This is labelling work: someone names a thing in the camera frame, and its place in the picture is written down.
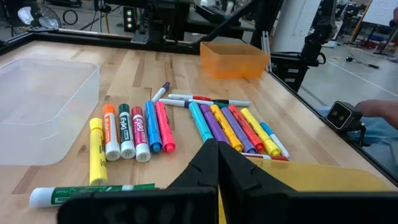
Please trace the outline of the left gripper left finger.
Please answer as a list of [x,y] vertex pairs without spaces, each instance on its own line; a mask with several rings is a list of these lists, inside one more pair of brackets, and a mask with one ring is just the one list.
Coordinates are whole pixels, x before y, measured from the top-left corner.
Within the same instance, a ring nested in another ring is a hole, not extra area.
[[57,224],[217,224],[218,143],[207,140],[165,189],[87,192],[65,202]]

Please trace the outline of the yellow Sharpie highlighter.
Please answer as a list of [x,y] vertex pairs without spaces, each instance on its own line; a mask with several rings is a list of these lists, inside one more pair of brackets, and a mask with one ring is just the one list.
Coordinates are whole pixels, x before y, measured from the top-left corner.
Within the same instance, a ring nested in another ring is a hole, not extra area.
[[258,138],[262,141],[268,155],[281,156],[280,148],[271,139],[271,137],[263,130],[263,128],[254,118],[252,113],[247,108],[241,109],[240,113],[243,115],[244,119],[248,122],[248,124],[252,127],[254,132],[257,134]]

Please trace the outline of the lavender highlighter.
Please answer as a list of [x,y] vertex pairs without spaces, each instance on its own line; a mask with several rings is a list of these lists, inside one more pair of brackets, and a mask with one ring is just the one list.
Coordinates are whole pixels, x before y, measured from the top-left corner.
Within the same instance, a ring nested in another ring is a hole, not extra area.
[[232,127],[234,133],[238,137],[238,139],[241,141],[243,144],[243,152],[244,153],[249,153],[249,154],[255,154],[256,148],[252,144],[252,142],[249,140],[249,138],[246,136],[245,132],[243,131],[242,127],[239,125],[233,114],[230,112],[230,110],[227,107],[224,107],[221,109],[222,113],[224,114],[225,118],[227,119],[228,123]]

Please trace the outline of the orange-yellow highlighter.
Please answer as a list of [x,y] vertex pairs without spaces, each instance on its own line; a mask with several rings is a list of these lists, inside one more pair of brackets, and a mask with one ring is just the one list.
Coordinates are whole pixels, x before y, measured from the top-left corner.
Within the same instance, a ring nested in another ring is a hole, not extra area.
[[225,118],[224,114],[220,110],[218,105],[211,105],[210,111],[213,113],[214,117],[216,118],[217,122],[221,126],[224,134],[226,135],[227,139],[229,140],[230,145],[237,150],[238,152],[243,151],[243,144],[238,139],[236,134],[234,133],[232,127],[228,123],[227,119]]

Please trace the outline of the pink highlighter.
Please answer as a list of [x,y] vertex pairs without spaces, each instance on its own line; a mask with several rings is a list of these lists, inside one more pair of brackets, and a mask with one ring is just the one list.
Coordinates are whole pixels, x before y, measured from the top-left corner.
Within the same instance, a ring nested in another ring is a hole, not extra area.
[[155,110],[157,113],[157,119],[159,123],[160,133],[163,142],[163,148],[165,152],[174,152],[175,150],[175,141],[172,134],[172,130],[169,124],[169,118],[167,114],[167,110],[165,109],[165,105],[163,102],[158,101],[155,103]]

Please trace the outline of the teal highlighter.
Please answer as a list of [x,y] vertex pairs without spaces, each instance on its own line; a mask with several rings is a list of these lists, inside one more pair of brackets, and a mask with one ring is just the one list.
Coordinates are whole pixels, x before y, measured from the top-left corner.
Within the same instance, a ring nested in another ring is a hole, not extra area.
[[198,103],[191,102],[188,108],[193,116],[193,119],[195,120],[195,124],[202,137],[202,140],[206,142],[208,139],[213,139],[214,137],[204,119],[204,116],[199,108]]

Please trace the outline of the dark purple highlighter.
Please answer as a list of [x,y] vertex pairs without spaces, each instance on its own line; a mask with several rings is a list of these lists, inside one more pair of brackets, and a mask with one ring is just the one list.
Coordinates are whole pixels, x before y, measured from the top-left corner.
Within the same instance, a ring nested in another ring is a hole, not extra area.
[[213,113],[210,111],[210,107],[206,104],[200,104],[199,108],[201,112],[203,113],[203,116],[207,122],[207,125],[210,128],[210,131],[214,138],[217,141],[225,142],[229,144],[229,140],[226,137],[225,133],[223,132],[222,128],[218,124],[216,118],[214,117]]

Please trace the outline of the blue highlighter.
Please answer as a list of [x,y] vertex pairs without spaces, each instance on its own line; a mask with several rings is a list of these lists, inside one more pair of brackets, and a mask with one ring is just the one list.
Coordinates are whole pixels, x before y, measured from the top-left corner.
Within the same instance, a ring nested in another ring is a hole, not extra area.
[[147,134],[149,137],[149,146],[153,152],[160,152],[163,148],[160,136],[159,124],[155,112],[155,105],[152,101],[145,103]]

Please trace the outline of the magenta Expo marker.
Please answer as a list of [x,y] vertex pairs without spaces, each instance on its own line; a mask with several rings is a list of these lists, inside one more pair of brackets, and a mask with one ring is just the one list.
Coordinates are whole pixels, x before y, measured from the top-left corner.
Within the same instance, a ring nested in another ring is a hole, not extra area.
[[134,106],[131,112],[136,160],[137,162],[147,162],[150,160],[150,149],[144,127],[143,111],[140,106]]

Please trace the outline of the short dark green Expo marker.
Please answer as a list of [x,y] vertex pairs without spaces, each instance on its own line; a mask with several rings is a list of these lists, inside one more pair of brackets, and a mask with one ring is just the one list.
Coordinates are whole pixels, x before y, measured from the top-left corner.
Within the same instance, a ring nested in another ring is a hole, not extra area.
[[132,159],[136,155],[136,150],[134,147],[129,105],[126,103],[119,105],[119,128],[121,139],[121,157],[123,159]]

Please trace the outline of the red cap thin Sharpie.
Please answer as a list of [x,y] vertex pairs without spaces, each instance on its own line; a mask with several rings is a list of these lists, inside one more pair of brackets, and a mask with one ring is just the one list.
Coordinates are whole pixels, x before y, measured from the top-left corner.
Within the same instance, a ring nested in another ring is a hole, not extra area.
[[205,96],[198,95],[179,95],[179,94],[169,94],[168,97],[173,100],[203,100],[203,101],[211,101],[211,98]]

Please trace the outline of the plain yellow highlighter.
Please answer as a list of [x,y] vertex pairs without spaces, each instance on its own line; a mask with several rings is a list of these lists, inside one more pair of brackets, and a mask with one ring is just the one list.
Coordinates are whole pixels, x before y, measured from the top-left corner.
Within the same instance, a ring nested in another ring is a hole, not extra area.
[[106,167],[103,120],[93,118],[90,120],[90,185],[107,185],[108,173]]

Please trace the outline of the orange Expo marker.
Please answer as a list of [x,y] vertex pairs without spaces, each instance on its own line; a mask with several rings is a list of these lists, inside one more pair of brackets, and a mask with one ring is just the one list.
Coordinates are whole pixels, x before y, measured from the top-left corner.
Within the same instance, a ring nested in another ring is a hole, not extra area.
[[109,161],[116,161],[121,157],[121,150],[118,140],[114,105],[112,104],[104,105],[103,114],[104,114],[105,156],[106,159]]

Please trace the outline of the long green Expo marker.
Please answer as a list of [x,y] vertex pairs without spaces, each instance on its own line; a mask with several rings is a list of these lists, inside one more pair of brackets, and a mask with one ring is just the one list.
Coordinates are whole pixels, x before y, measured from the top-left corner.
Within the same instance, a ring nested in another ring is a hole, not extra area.
[[154,189],[155,183],[139,185],[97,185],[79,187],[39,187],[32,191],[29,207],[44,208],[60,206],[70,198],[92,192],[120,192],[140,189]]

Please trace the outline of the purple cap thin Sharpie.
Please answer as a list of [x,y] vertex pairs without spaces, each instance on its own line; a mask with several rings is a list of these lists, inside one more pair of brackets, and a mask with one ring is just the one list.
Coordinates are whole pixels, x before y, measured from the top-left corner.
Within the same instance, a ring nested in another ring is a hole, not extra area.
[[156,103],[159,101],[163,95],[169,90],[170,82],[165,82],[157,91],[157,93],[152,97],[152,102]]

